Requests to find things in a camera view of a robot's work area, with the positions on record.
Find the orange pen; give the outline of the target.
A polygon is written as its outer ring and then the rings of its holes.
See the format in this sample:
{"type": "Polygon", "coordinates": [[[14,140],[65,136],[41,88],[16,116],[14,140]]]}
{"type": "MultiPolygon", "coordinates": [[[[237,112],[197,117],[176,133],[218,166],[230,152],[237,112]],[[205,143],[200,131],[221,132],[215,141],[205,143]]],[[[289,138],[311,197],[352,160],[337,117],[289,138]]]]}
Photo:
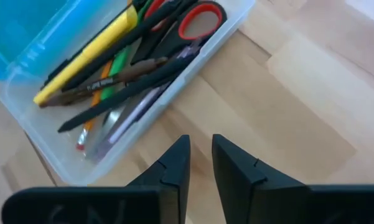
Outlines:
{"type": "MultiPolygon", "coordinates": [[[[113,61],[110,60],[104,66],[104,68],[102,70],[102,73],[101,73],[101,76],[100,76],[101,79],[108,77],[108,74],[109,74],[109,72],[111,70],[112,63],[113,63],[113,61]]],[[[91,106],[95,106],[96,104],[98,104],[100,102],[100,98],[101,98],[101,90],[95,91],[94,94],[93,94],[93,99],[92,99],[92,102],[91,102],[91,106]]],[[[94,123],[94,120],[92,119],[92,120],[89,120],[88,122],[86,122],[83,125],[83,129],[81,131],[81,134],[80,134],[80,136],[78,138],[78,141],[77,141],[77,144],[75,146],[75,148],[78,149],[79,151],[83,151],[84,150],[85,143],[86,143],[86,141],[88,139],[89,131],[93,127],[93,123],[94,123]]]]}

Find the dark brown pen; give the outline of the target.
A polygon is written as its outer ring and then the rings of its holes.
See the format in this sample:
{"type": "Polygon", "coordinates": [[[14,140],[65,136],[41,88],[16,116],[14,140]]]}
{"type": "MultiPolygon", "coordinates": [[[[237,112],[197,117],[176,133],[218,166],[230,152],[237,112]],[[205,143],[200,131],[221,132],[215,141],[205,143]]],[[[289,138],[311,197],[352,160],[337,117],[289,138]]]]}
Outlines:
{"type": "Polygon", "coordinates": [[[155,69],[163,66],[169,59],[167,57],[150,58],[142,60],[133,66],[125,68],[112,77],[101,78],[93,82],[81,85],[61,94],[54,95],[39,105],[40,108],[48,106],[71,105],[75,101],[91,97],[95,92],[104,88],[114,86],[121,82],[130,82],[138,79],[142,75],[153,72],[155,69]]]}

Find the green pen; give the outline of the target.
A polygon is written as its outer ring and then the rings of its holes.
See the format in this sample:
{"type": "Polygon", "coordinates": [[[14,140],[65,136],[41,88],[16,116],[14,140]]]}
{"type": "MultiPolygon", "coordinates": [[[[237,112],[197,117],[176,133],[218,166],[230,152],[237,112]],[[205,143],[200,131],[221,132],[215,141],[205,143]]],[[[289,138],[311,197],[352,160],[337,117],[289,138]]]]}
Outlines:
{"type": "MultiPolygon", "coordinates": [[[[143,17],[151,5],[153,0],[147,0],[144,6],[138,11],[138,23],[140,23],[143,20],[143,17]]],[[[113,60],[113,63],[111,64],[111,69],[109,72],[109,76],[112,77],[116,75],[118,72],[121,72],[122,69],[126,66],[128,62],[128,58],[131,52],[131,46],[125,47],[122,52],[120,52],[115,59],[113,60]]],[[[109,96],[111,96],[115,92],[116,87],[115,86],[109,86],[101,91],[100,94],[100,100],[105,100],[109,96]]]]}

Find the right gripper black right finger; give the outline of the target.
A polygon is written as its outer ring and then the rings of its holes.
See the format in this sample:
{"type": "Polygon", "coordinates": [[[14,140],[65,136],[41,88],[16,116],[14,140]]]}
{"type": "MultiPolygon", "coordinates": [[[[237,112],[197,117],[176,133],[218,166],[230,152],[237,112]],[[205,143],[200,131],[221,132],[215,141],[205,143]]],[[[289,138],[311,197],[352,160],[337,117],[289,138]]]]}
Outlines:
{"type": "Polygon", "coordinates": [[[374,184],[304,184],[221,134],[212,159],[227,224],[374,224],[374,184]]]}

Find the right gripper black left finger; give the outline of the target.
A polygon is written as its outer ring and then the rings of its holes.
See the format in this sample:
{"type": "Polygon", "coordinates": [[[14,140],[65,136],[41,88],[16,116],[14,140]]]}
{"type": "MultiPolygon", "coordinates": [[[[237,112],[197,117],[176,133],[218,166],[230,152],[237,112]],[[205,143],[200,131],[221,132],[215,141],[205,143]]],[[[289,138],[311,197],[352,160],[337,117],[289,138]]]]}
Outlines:
{"type": "Polygon", "coordinates": [[[10,196],[3,224],[185,224],[190,138],[182,135],[122,187],[33,187],[10,196]]]}

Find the clear box with blue lid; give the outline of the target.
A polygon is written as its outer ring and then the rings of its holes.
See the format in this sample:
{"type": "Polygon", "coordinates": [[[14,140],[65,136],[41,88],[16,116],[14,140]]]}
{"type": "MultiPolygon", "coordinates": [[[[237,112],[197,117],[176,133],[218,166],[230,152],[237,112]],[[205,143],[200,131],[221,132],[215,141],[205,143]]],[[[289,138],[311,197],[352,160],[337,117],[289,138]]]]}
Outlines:
{"type": "Polygon", "coordinates": [[[215,1],[227,14],[224,25],[99,162],[87,161],[75,149],[80,128],[58,133],[66,120],[87,108],[86,103],[40,109],[32,100],[49,73],[121,12],[126,0],[0,0],[0,100],[65,183],[92,184],[150,128],[255,5],[255,0],[215,1]]]}

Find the red and black scissors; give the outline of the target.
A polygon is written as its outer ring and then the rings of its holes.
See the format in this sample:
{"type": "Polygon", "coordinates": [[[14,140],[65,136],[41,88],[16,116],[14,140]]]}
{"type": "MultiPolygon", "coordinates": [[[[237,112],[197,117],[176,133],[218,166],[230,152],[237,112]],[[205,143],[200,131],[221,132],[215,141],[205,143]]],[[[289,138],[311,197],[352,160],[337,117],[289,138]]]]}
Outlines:
{"type": "MultiPolygon", "coordinates": [[[[227,20],[227,14],[224,8],[219,3],[215,1],[197,1],[195,4],[187,8],[181,15],[179,15],[178,18],[175,20],[175,22],[173,22],[172,25],[168,29],[166,29],[166,33],[164,37],[161,38],[161,40],[155,46],[154,50],[149,54],[149,56],[151,58],[173,57],[177,53],[179,53],[184,47],[191,44],[192,41],[197,40],[197,39],[202,40],[200,44],[200,47],[201,47],[203,46],[204,43],[206,43],[206,41],[208,41],[209,38],[211,38],[212,35],[214,35],[214,33],[220,28],[220,26],[226,20],[227,20]],[[186,36],[185,30],[187,26],[193,21],[195,17],[197,17],[198,15],[204,12],[214,13],[214,15],[217,17],[217,23],[215,24],[215,26],[212,27],[211,29],[207,28],[205,32],[199,35],[194,35],[192,37],[186,36]]],[[[141,43],[141,45],[138,48],[138,51],[136,52],[137,56],[139,56],[139,54],[142,52],[142,49],[143,49],[143,43],[141,43]]],[[[127,101],[125,100],[119,105],[121,105],[124,110],[124,107],[126,106],[126,104],[127,104],[127,101]]],[[[105,135],[108,130],[109,130],[108,128],[104,129],[104,133],[100,134],[99,140],[86,153],[87,159],[90,159],[95,162],[99,161],[113,147],[113,146],[112,147],[100,147],[100,141],[102,139],[102,136],[105,135]]]]}

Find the yellow pen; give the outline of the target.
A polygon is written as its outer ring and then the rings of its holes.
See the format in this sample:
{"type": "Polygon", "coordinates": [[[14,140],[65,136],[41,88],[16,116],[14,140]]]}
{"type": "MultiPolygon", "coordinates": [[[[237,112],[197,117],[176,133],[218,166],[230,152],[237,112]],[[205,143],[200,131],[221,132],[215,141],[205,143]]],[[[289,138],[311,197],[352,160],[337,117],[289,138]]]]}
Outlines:
{"type": "Polygon", "coordinates": [[[108,49],[116,40],[129,32],[138,21],[136,8],[131,4],[107,28],[95,37],[82,52],[78,54],[53,80],[51,80],[38,94],[33,102],[42,104],[50,95],[55,93],[66,82],[74,77],[81,69],[97,58],[104,50],[108,49]]]}

